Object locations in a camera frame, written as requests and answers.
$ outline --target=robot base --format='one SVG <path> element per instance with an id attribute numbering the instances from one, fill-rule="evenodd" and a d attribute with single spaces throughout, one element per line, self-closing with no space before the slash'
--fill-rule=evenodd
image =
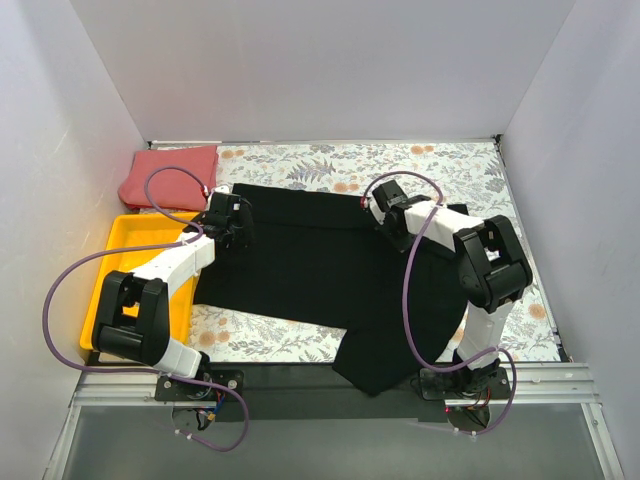
<path id="1" fill-rule="evenodd" d="M 205 367 L 203 380 L 218 383 L 242 395 L 242 387 L 244 386 L 242 370 L 215 370 Z M 228 400 L 235 401 L 230 395 L 228 397 Z M 217 396 L 212 388 L 179 382 L 162 375 L 158 378 L 154 398 L 159 402 L 211 402 L 215 401 Z"/>
<path id="2" fill-rule="evenodd" d="M 507 371 L 498 367 L 496 375 L 488 379 L 487 387 L 491 389 L 491 398 L 506 400 L 511 395 L 511 386 L 507 378 Z M 461 392 L 451 388 L 449 374 L 435 373 L 423 368 L 420 370 L 420 391 L 425 400 L 460 399 Z M 486 399 L 486 389 L 480 394 L 480 399 Z"/>

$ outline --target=black garment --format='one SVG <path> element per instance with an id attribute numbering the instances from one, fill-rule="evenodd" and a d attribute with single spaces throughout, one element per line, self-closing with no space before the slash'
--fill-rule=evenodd
<path id="1" fill-rule="evenodd" d="M 333 368 L 369 394 L 418 370 L 404 337 L 399 253 L 349 195 L 236 184 L 253 205 L 256 244 L 216 251 L 194 302 L 346 328 Z M 414 340 L 428 362 L 446 348 L 466 297 L 453 254 L 423 239 L 410 290 Z"/>

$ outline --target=yellow tray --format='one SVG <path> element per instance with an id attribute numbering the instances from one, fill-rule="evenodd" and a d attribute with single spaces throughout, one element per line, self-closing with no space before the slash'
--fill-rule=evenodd
<path id="1" fill-rule="evenodd" d="M 175 216 L 191 220 L 197 213 L 176 213 Z M 120 215 L 116 217 L 111 227 L 107 250 L 120 247 L 137 247 L 140 245 L 156 245 L 158 243 L 175 242 L 184 225 L 171 220 L 159 213 L 149 215 Z M 85 350 L 93 350 L 91 334 L 96 319 L 98 300 L 102 289 L 102 281 L 112 270 L 128 272 L 147 263 L 162 250 L 147 250 L 142 252 L 118 253 L 102 258 L 96 285 L 93 288 L 89 310 L 84 319 L 80 346 Z M 192 278 L 173 295 L 169 302 L 170 333 L 179 342 L 185 343 L 191 326 L 191 306 L 193 292 L 196 289 L 196 279 Z"/>

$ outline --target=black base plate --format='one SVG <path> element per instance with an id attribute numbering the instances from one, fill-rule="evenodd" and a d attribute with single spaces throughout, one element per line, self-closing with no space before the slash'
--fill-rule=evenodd
<path id="1" fill-rule="evenodd" d="M 431 370 L 423 368 L 420 370 L 420 388 L 422 389 L 422 398 L 425 400 L 448 400 L 459 399 L 460 393 L 446 391 L 439 386 L 441 385 L 442 374 L 434 373 Z M 489 388 L 491 388 L 491 398 L 495 400 L 506 400 L 511 395 L 511 386 L 507 378 L 507 371 L 499 367 L 497 375 L 489 380 Z M 480 399 L 485 399 L 483 392 Z"/>
<path id="2" fill-rule="evenodd" d="M 208 375 L 205 380 L 219 383 L 224 387 L 228 387 L 229 382 L 235 381 L 234 390 L 242 395 L 244 386 L 242 370 L 207 369 L 205 375 Z M 212 402 L 217 400 L 216 392 L 213 389 L 180 382 L 166 375 L 158 379 L 154 398 L 159 402 Z M 228 395 L 227 400 L 235 401 L 231 395 Z"/>
<path id="3" fill-rule="evenodd" d="M 249 404 L 252 420 L 414 418 L 419 422 L 447 421 L 444 402 L 425 402 L 416 394 L 411 379 L 371 397 L 333 371 L 330 364 L 216 363 L 210 368 L 216 382 L 222 385 L 232 379 L 238 382 L 236 391 Z M 171 384 L 165 388 L 167 381 Z M 162 377 L 154 398 L 161 402 L 190 402 L 194 407 L 211 406 L 216 400 L 214 393 L 213 398 L 198 405 L 198 401 L 188 396 L 193 396 L 193 390 L 185 391 L 185 386 L 188 385 Z M 242 409 L 233 400 L 226 396 L 216 423 L 242 421 Z"/>

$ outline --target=leaf pattern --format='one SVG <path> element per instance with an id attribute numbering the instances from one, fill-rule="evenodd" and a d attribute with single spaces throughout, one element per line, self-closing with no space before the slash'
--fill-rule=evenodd
<path id="1" fill-rule="evenodd" d="M 303 160 L 291 169 L 286 178 L 299 180 L 301 182 L 315 182 L 316 179 L 320 179 L 325 175 L 331 175 L 331 173 L 335 171 L 336 169 L 333 168 L 333 165 L 326 159 L 324 162 L 320 162 L 316 159 L 313 159 L 310 162 L 305 162 Z"/>
<path id="2" fill-rule="evenodd" d="M 246 145 L 219 147 L 218 153 L 218 183 L 230 186 L 242 182 L 359 195 L 382 173 L 412 170 L 435 180 L 448 203 L 466 203 L 472 215 L 505 215 L 524 240 L 492 143 Z M 418 179 L 399 182 L 407 192 L 434 196 Z M 507 319 L 501 340 L 516 360 L 559 360 L 544 305 L 534 278 Z M 194 305 L 188 343 L 214 361 L 331 362 L 343 335 L 341 329 Z M 451 339 L 440 360 L 451 359 L 461 337 Z"/>

